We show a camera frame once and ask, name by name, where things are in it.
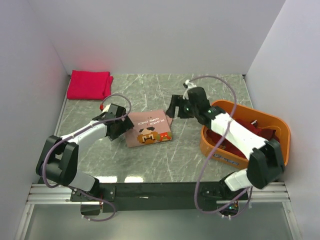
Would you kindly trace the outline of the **pink t shirt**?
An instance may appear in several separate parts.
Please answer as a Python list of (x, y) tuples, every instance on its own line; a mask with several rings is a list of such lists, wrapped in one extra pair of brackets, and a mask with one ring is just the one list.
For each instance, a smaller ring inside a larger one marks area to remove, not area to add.
[(133, 128), (124, 134), (128, 148), (171, 141), (173, 119), (164, 110), (131, 112), (129, 115)]

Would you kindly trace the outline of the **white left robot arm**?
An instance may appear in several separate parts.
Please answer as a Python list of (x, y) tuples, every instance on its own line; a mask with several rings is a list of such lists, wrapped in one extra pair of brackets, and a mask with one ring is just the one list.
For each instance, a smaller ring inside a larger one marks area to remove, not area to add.
[(57, 185), (72, 187), (82, 191), (88, 201), (103, 196), (100, 181), (78, 170), (78, 157), (81, 150), (95, 141), (107, 137), (110, 141), (134, 127), (126, 109), (110, 103), (82, 128), (64, 135), (49, 136), (43, 146), (35, 172), (44, 181), (50, 180)]

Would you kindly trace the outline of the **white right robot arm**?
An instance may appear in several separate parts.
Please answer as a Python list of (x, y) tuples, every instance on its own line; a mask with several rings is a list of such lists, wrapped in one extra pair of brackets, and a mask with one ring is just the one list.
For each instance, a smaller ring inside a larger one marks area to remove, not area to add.
[(218, 137), (224, 137), (225, 149), (217, 153), (237, 163), (239, 169), (220, 181), (219, 193), (226, 200), (245, 188), (263, 189), (285, 171), (291, 132), (276, 116), (228, 100), (210, 103), (202, 87), (173, 94), (166, 114), (197, 119), (202, 125), (200, 149), (205, 156), (217, 146)]

